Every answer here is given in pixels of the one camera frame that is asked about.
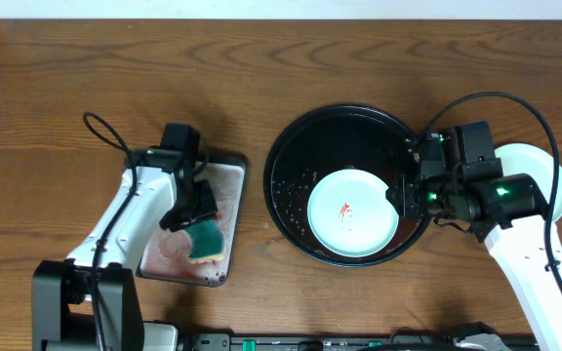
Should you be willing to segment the green scrubbing sponge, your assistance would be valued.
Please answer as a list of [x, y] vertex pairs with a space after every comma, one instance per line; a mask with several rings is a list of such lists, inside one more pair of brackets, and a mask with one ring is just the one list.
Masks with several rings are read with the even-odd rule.
[[189, 236], [191, 249], [188, 261], [203, 263], [219, 260], [224, 257], [224, 238], [213, 220], [206, 220], [188, 227], [185, 232]]

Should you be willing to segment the mint plate with red streak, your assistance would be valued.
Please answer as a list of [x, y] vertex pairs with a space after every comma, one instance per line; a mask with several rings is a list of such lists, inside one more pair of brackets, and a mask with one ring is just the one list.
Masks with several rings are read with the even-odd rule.
[[[549, 200], [553, 180], [553, 157], [544, 150], [525, 143], [511, 143], [498, 147], [496, 156], [502, 160], [505, 176], [527, 174], [539, 186], [546, 200]], [[559, 167], [557, 195], [554, 204], [553, 221], [562, 217], [562, 167]]]

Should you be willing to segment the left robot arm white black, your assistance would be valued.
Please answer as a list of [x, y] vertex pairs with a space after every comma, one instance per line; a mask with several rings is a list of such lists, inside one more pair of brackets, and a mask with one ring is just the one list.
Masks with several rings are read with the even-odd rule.
[[118, 191], [65, 260], [44, 260], [31, 281], [35, 350], [176, 350], [176, 327], [143, 319], [135, 277], [159, 230], [201, 229], [218, 208], [209, 161], [159, 147], [129, 152]]

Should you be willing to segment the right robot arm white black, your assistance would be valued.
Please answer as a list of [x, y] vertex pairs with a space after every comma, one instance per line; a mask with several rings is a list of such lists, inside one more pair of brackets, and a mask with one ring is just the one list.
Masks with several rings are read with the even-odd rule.
[[452, 226], [484, 245], [542, 350], [562, 350], [562, 169], [525, 143], [495, 147], [487, 123], [406, 140], [414, 163], [387, 199], [404, 218]]

